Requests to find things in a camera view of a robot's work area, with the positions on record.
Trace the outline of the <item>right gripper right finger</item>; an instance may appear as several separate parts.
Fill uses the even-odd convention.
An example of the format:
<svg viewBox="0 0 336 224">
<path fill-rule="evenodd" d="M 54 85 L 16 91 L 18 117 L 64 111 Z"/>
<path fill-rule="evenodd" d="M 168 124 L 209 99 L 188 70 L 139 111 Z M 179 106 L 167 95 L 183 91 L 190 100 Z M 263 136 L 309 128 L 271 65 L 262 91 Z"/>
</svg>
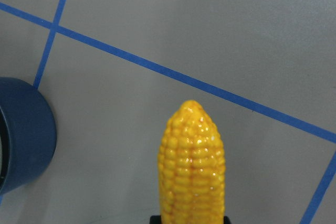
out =
<svg viewBox="0 0 336 224">
<path fill-rule="evenodd" d="M 224 224 L 231 224 L 231 221 L 228 216 L 224 217 Z"/>
</svg>

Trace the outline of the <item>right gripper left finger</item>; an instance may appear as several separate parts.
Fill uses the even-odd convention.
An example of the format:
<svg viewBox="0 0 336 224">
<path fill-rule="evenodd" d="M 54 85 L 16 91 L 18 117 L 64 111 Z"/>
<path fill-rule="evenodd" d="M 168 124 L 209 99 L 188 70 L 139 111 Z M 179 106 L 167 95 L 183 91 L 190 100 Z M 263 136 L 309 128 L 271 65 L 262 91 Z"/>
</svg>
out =
<svg viewBox="0 0 336 224">
<path fill-rule="evenodd" d="M 150 217 L 150 224 L 161 224 L 161 216 L 160 215 L 152 215 Z"/>
</svg>

